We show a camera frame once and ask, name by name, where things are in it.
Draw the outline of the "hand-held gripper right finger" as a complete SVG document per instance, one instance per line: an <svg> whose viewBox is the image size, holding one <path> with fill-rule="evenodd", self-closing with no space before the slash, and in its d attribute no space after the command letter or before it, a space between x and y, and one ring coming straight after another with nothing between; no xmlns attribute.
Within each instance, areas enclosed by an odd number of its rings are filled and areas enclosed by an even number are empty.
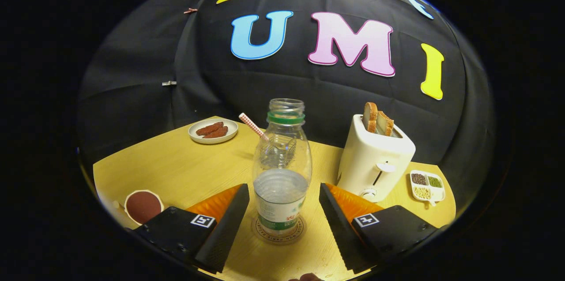
<svg viewBox="0 0 565 281"><path fill-rule="evenodd" d="M413 197L372 203L321 183L319 203L347 270L363 273L395 265L448 229L448 219Z"/></svg>

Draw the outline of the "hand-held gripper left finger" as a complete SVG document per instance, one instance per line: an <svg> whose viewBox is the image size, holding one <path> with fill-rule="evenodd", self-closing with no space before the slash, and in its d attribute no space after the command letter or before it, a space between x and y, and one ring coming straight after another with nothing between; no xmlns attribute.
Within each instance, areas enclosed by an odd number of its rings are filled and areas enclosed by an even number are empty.
<svg viewBox="0 0 565 281"><path fill-rule="evenodd" d="M248 204L249 188L242 183L185 210L170 206L132 233L186 266L221 273Z"/></svg>

